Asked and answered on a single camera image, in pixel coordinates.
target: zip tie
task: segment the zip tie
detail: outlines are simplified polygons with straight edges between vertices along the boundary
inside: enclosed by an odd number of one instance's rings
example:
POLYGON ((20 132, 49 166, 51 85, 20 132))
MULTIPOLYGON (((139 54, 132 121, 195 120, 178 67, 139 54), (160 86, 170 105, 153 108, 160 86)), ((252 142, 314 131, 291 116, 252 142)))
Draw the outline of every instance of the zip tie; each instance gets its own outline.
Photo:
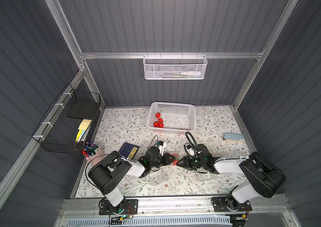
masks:
POLYGON ((39 137, 39 138, 42 138, 43 140, 45 139, 43 135, 32 135, 32 137, 39 137))
POLYGON ((63 107, 63 109, 64 109, 63 103, 56 103, 56 104, 54 104, 54 105, 61 105, 61 106, 63 107))
POLYGON ((49 124, 51 127, 53 127, 52 123, 50 121, 48 122, 42 122, 42 124, 49 124))
POLYGON ((63 94, 69 94, 70 97, 72 98, 72 93, 71 92, 66 92, 66 93, 63 93, 63 94))

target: floral pattern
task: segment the floral pattern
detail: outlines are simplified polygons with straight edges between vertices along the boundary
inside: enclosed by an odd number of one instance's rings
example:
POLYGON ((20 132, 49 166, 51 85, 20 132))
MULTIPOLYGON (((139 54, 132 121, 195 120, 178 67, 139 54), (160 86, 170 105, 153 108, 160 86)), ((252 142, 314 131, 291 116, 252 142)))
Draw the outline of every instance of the floral pattern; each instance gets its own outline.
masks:
MULTIPOLYGON (((134 158, 138 159, 145 154, 155 135, 146 126, 148 112, 149 108, 106 108, 95 143, 105 154, 119 150, 124 142, 138 145, 140 149, 134 158)), ((208 147, 214 157, 236 158, 249 154, 245 142, 231 143, 222 140, 222 135, 226 132, 240 134, 230 107, 196 107, 196 113, 197 130, 192 134, 198 143, 208 147)), ((161 133, 157 135, 159 140, 167 143, 165 152, 177 152, 180 158, 186 155, 183 145, 187 139, 184 135, 161 133)), ((151 183, 149 177, 137 178, 126 175, 118 187, 125 196, 226 194, 246 180, 242 174, 199 174, 178 166, 162 166, 160 171, 167 180, 158 185, 151 183)), ((75 197, 103 197, 102 193, 86 180, 84 174, 75 197)))

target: gray wall panel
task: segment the gray wall panel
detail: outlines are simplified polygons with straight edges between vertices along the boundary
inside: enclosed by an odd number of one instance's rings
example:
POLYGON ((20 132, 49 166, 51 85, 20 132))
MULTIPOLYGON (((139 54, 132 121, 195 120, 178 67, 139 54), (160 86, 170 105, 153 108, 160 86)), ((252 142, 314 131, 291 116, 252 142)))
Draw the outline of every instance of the gray wall panel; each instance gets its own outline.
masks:
POLYGON ((147 80, 141 60, 87 60, 109 107, 150 105, 156 101, 232 104, 254 62, 211 59, 201 80, 147 80))
MULTIPOLYGON (((44 0, 0 1, 0 182, 77 71, 44 0)), ((53 225, 81 159, 40 149, 0 211, 0 226, 53 225)))
POLYGON ((301 224, 321 226, 321 1, 299 1, 239 112, 301 224))
POLYGON ((60 3, 83 52, 255 52, 286 0, 60 3))

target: table surface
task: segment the table surface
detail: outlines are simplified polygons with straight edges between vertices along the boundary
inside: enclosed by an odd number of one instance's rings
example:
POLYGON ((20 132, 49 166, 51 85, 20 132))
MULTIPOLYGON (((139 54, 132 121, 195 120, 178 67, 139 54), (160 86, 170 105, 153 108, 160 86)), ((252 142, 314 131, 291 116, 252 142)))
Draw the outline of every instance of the table surface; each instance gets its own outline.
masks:
MULTIPOLYGON (((155 133, 147 126, 149 108, 106 108, 96 133, 95 143, 105 152, 118 151, 124 142, 140 146, 135 160, 144 155, 155 133)), ((240 129, 230 107, 196 107, 197 130, 192 133, 197 143, 203 143, 214 157, 237 158, 249 155, 245 142, 224 142, 222 133, 238 133, 240 129)), ((179 157, 186 155, 183 145, 187 142, 184 135, 157 133, 159 140, 167 143, 166 152, 178 152, 179 157)), ((126 175, 118 187, 124 196, 163 196, 226 194, 236 185, 243 183, 242 174, 198 174, 178 166, 162 166, 161 174, 167 180, 152 185, 149 177, 137 178, 126 175)), ((91 185, 83 173, 75 197, 103 197, 91 185)))

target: white wire basket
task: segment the white wire basket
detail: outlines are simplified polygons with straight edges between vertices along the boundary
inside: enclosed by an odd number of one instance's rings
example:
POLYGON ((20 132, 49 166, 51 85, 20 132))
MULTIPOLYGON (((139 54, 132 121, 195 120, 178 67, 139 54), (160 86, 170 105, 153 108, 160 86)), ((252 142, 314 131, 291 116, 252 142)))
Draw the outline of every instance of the white wire basket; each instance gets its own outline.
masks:
POLYGON ((148 113, 147 126, 155 133, 193 133, 197 127, 196 108, 189 104, 153 102, 148 113), (158 120, 156 113, 160 113, 163 119, 163 128, 154 127, 154 122, 158 120))
POLYGON ((159 58, 144 55, 145 79, 203 79, 207 58, 205 55, 184 57, 182 55, 159 55, 159 58))

